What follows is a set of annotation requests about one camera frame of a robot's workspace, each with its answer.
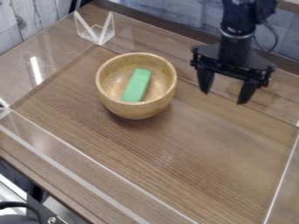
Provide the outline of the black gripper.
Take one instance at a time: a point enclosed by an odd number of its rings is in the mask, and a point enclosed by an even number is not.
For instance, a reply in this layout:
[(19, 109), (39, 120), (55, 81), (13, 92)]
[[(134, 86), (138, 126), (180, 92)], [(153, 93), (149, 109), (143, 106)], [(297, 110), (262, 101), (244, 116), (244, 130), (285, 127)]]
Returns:
[(212, 91), (216, 73), (245, 81), (238, 104), (250, 101), (257, 89), (268, 87), (276, 64), (262, 57), (252, 47), (253, 38), (222, 37), (221, 42), (197, 45), (193, 49), (192, 66), (198, 71), (201, 91)]

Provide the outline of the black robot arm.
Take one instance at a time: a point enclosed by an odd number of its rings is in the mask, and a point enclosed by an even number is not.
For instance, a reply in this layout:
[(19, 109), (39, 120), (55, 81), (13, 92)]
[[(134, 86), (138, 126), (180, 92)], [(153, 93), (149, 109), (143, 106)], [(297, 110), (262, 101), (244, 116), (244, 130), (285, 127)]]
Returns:
[(205, 94), (212, 91), (216, 74), (242, 80), (238, 104), (245, 104), (257, 90), (269, 86), (277, 70), (253, 48), (257, 28), (276, 14), (277, 0), (222, 0), (222, 4), (221, 42), (193, 48), (192, 66)]

